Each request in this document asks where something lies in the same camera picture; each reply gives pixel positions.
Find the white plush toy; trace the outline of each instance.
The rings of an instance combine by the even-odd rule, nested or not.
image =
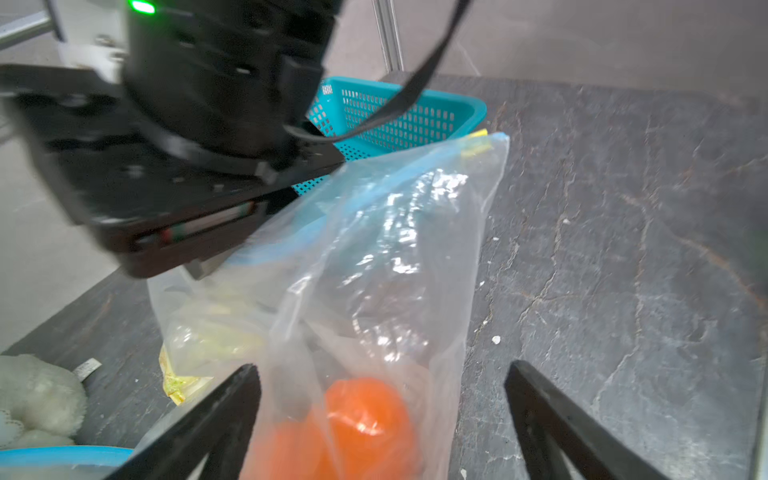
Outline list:
[[[85,403],[74,373],[32,355],[0,356],[0,449],[73,445]]]

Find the teal basket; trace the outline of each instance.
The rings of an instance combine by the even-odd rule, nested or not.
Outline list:
[[[327,137],[345,134],[394,97],[400,88],[381,81],[326,78],[307,117]],[[416,105],[397,120],[341,141],[336,147],[346,161],[355,161],[462,137],[483,121],[487,111],[485,103],[477,98],[426,90]],[[304,195],[327,177],[293,185],[293,189]]]

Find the green led light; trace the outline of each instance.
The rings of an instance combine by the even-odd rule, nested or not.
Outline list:
[[[151,3],[142,2],[141,0],[133,0],[131,2],[131,7],[133,7],[136,12],[154,15],[154,5]]]

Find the table surface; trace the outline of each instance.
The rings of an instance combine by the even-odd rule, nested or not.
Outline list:
[[[528,477],[502,389],[517,358],[671,478],[746,478],[766,338],[762,104],[485,78],[432,88],[482,99],[481,127],[511,138],[449,478]],[[77,440],[133,446],[172,407],[160,342],[146,286],[118,271],[7,353],[102,361]]]

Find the orange ball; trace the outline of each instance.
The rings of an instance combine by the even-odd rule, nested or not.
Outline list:
[[[321,445],[313,480],[409,480],[421,462],[406,404],[393,387],[372,378],[339,380],[325,395],[326,410],[306,419],[308,445]],[[323,417],[333,437],[323,435]],[[334,465],[336,452],[338,466]]]

